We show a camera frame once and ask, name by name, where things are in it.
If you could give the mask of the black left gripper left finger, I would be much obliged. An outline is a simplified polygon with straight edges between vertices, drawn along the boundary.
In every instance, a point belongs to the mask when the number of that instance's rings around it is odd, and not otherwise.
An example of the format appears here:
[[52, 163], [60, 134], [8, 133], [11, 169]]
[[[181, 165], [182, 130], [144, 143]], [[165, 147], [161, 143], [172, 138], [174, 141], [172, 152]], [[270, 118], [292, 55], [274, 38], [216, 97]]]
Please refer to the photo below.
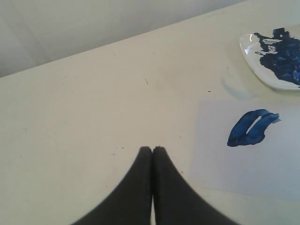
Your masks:
[[75, 225], [149, 225], [151, 218], [152, 151], [141, 147], [117, 187]]

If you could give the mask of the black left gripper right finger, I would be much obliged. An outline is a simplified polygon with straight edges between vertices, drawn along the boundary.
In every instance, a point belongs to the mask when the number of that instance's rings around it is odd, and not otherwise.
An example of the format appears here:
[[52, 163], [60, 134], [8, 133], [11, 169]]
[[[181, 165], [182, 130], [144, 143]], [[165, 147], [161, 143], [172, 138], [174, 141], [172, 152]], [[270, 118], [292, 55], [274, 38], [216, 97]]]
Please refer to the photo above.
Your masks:
[[164, 147], [152, 155], [152, 194], [157, 225], [235, 225], [203, 200], [180, 175]]

